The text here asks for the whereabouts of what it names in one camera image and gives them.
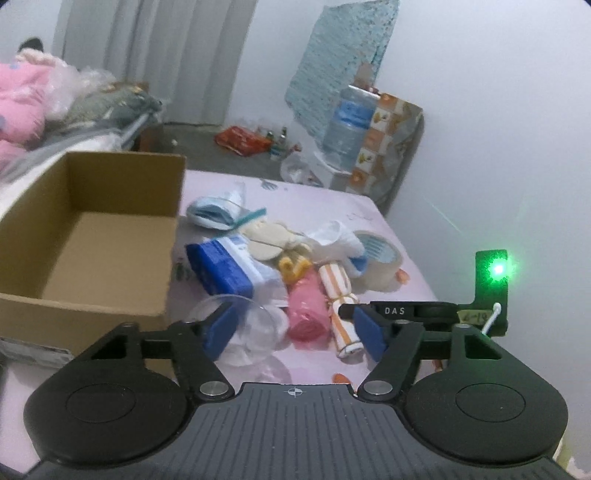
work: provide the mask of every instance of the clear plastic bowl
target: clear plastic bowl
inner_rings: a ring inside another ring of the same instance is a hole
[[[201,301],[187,322],[202,322],[222,304],[230,303],[238,315],[238,328],[220,358],[221,364],[243,367],[262,362],[273,354],[285,332],[280,322],[258,303],[239,295],[215,295]]]

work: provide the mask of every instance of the gray ribbed panel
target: gray ribbed panel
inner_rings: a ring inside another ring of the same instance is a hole
[[[415,440],[391,407],[345,385],[247,384],[197,409],[169,446],[133,465],[75,471],[43,463],[30,480],[559,480],[550,460],[485,469],[442,458]]]

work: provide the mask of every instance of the orange striped cloth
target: orange striped cloth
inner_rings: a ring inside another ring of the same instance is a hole
[[[338,262],[322,265],[318,274],[326,294],[330,299],[330,320],[333,335],[335,336],[337,356],[345,358],[363,349],[363,344],[352,322],[344,322],[339,317],[339,307],[345,303],[359,303],[359,299],[353,294],[351,281],[345,269]]]

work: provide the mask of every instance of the table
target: table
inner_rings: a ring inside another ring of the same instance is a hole
[[[393,233],[373,202],[362,196],[355,196],[332,190],[302,185],[266,182],[260,179],[231,176],[202,171],[187,171],[180,206],[181,214],[197,197],[220,195],[233,189],[238,182],[246,186],[248,209],[266,207],[271,221],[280,220],[294,231],[309,231],[329,220],[338,219],[351,230],[375,232],[389,239],[404,256],[402,269],[410,276],[410,282],[395,292],[362,292],[362,301],[370,300],[412,300],[431,301],[435,296],[423,279],[417,266]],[[180,218],[177,244],[173,261],[184,255],[184,245],[199,242],[202,231]],[[171,283],[168,315],[172,319],[184,318],[190,309],[204,297],[205,293],[197,281]],[[346,363],[336,358],[334,349],[326,351],[298,351],[287,345],[276,351],[262,365],[228,369],[222,372],[239,390],[243,381],[272,381],[292,384],[330,383],[332,375],[346,375],[356,387],[373,368],[366,357]],[[428,373],[421,369],[421,376]],[[31,365],[9,364],[5,374],[2,398],[0,399],[0,463],[26,472],[38,462],[31,441],[22,422],[22,411],[28,396],[54,371]]]

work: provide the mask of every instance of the gray curtain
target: gray curtain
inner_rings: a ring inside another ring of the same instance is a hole
[[[145,81],[170,121],[222,124],[256,0],[76,0],[63,58]]]

